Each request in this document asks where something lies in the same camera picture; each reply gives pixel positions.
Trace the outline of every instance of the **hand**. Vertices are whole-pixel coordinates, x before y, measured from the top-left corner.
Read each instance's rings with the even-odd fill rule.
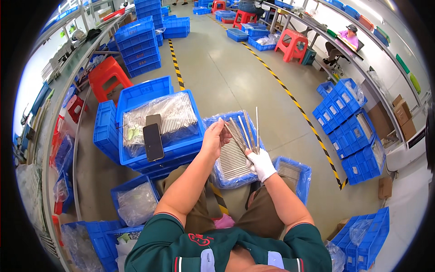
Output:
[[[230,138],[230,132],[224,127],[224,120],[219,117],[219,120],[212,123],[205,131],[201,152],[205,153],[207,156],[211,156],[214,160],[217,160],[221,155],[221,147],[223,147],[224,144],[229,143]]]
[[[268,177],[276,173],[275,167],[272,164],[269,153],[260,148],[260,154],[255,154],[249,149],[246,149],[246,155],[249,160],[246,160],[246,166],[249,170],[258,175],[258,179],[264,182]]]

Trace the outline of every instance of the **yellow and black floor stripe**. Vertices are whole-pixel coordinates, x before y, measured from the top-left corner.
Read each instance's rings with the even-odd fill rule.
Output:
[[[221,24],[221,23],[219,23],[217,20],[215,20],[213,17],[211,17],[211,16],[209,16],[209,15],[207,15],[210,19],[212,19],[213,21],[215,21],[216,23],[218,23],[221,27],[223,27],[224,29],[226,29],[227,30],[227,28],[223,25],[223,24]],[[269,68],[269,66],[267,66],[267,64],[266,63],[264,63],[264,61],[251,49],[251,48],[249,48],[249,46],[246,44],[246,43],[244,43],[244,42],[240,42],[242,45],[244,45],[248,50],[249,50],[249,52],[251,52],[263,65],[264,65],[264,67],[266,67],[266,69],[272,74],[272,76],[274,76],[275,77],[275,79],[278,81],[278,83],[281,85],[281,87],[287,92],[287,94],[288,95],[290,95],[290,98],[293,100],[293,102],[294,102],[294,104],[298,107],[298,109],[301,111],[301,113],[302,113],[302,115],[304,116],[304,118],[305,118],[305,120],[308,122],[308,125],[310,125],[310,127],[311,127],[311,130],[314,132],[314,134],[316,135],[316,138],[317,138],[317,140],[319,141],[319,144],[320,144],[320,146],[322,147],[322,149],[323,149],[323,152],[325,153],[325,155],[326,155],[326,158],[328,159],[328,162],[329,162],[329,164],[331,165],[331,168],[332,168],[332,171],[334,172],[334,176],[335,176],[335,178],[337,179],[337,183],[338,183],[338,185],[339,185],[339,187],[340,187],[340,190],[341,189],[343,189],[346,185],[347,185],[347,183],[348,183],[348,179],[346,179],[346,181],[344,182],[344,183],[341,183],[341,181],[340,181],[340,178],[338,177],[338,174],[337,174],[337,170],[335,169],[335,166],[334,166],[334,163],[332,162],[332,160],[331,160],[331,157],[329,156],[329,153],[328,153],[328,151],[326,150],[326,147],[325,147],[325,145],[323,144],[323,142],[322,142],[322,140],[320,139],[320,137],[319,137],[319,134],[317,133],[317,131],[316,131],[316,129],[314,129],[314,126],[313,126],[313,124],[310,122],[310,119],[308,119],[308,116],[305,114],[305,112],[304,112],[304,110],[302,110],[302,107],[299,105],[299,103],[296,101],[296,98],[291,94],[291,92],[287,89],[287,87],[284,85],[284,83],[282,83],[282,81],[278,78],[278,76],[277,75],[275,75],[275,73],[272,71],[272,69],[271,68]]]
[[[174,52],[174,46],[172,45],[171,39],[168,39],[168,41],[169,41],[169,47],[171,49],[171,55],[172,55],[172,61],[174,63],[175,73],[177,74],[177,78],[178,78],[178,84],[180,85],[180,90],[184,91],[186,88],[184,88],[184,82],[183,79],[181,78],[180,68],[178,67],[177,57],[175,56],[175,52]]]
[[[177,61],[177,57],[175,56],[174,46],[172,45],[171,39],[168,39],[168,41],[169,41],[169,47],[171,49],[172,61],[174,62],[175,73],[177,73],[178,84],[180,85],[180,90],[184,91],[185,90],[184,81],[183,78],[181,77],[180,68],[178,67],[178,61]],[[225,213],[229,215],[227,205],[225,204],[221,191],[218,188],[214,187],[211,182],[210,182],[210,186],[211,189],[213,190],[214,196],[216,198],[217,203],[219,204],[219,209],[221,210],[222,214]]]

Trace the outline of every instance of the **red plastic stool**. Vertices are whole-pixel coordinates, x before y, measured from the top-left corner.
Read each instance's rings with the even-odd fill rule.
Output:
[[[242,30],[242,24],[247,24],[253,20],[254,23],[257,22],[257,15],[255,13],[249,13],[245,11],[238,10],[236,13],[236,19],[234,19],[233,27],[238,27]]]
[[[109,81],[112,77],[116,77],[116,82],[104,90],[104,83]],[[89,85],[99,103],[107,101],[107,94],[119,84],[122,84],[124,88],[133,86],[133,83],[128,79],[121,66],[119,66],[112,56],[105,59],[89,73]]]
[[[285,36],[290,36],[291,41],[290,43],[286,43],[283,41]],[[305,43],[304,49],[299,50],[297,45],[298,42]],[[302,63],[302,60],[304,59],[305,52],[308,47],[308,39],[306,36],[302,35],[301,33],[286,29],[282,32],[281,37],[279,38],[279,41],[277,45],[275,46],[275,52],[279,48],[284,52],[284,57],[282,58],[283,61],[289,62],[291,58],[300,58],[299,64]]]
[[[78,97],[76,94],[71,97],[67,104],[67,111],[73,119],[74,123],[79,122],[80,112],[83,108],[83,100]]]
[[[225,1],[223,0],[214,0],[213,5],[211,6],[211,13],[214,14],[217,10],[225,10],[227,7]]]

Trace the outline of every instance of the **purple shirt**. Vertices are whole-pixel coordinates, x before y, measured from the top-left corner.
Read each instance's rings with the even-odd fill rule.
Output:
[[[353,44],[356,46],[356,48],[358,48],[358,37],[356,35],[348,38],[348,31],[347,30],[343,30],[343,31],[339,31],[338,33],[340,33],[340,35],[343,38],[346,38],[348,40],[349,43]]]

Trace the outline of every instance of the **shirt logo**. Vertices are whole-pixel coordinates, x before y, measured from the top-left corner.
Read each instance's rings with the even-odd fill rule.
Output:
[[[210,240],[207,238],[203,238],[202,234],[189,233],[188,235],[189,239],[193,242],[196,242],[198,245],[204,246],[210,244]]]

